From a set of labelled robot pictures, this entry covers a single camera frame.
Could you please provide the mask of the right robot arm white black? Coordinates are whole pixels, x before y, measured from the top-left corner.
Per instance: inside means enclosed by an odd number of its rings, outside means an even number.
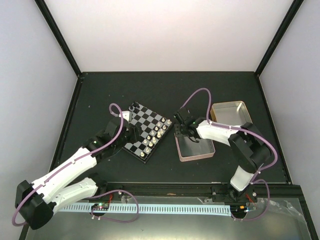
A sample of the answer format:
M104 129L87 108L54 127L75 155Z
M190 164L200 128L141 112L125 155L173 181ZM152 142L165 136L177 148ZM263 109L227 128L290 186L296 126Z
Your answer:
M207 155L213 142L229 146L237 159L238 166L226 190L232 202L240 201L245 195L255 174L274 155L273 147L260 134L253 123L226 125L205 117L195 118L182 107L176 111L174 133L181 158L195 159Z

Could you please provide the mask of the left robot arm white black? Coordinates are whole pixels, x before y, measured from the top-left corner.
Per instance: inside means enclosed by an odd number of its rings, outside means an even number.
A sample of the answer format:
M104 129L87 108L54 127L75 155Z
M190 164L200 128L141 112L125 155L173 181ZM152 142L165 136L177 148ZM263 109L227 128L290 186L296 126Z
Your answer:
M97 173L91 173L77 183L72 182L126 144L136 143L141 133L140 125L121 116L115 117L105 130L88 139L63 164L32 182L20 182L16 188L12 224L16 227L28 225L37 230L68 205L83 199L101 200L117 193L117 190L108 191L107 182Z

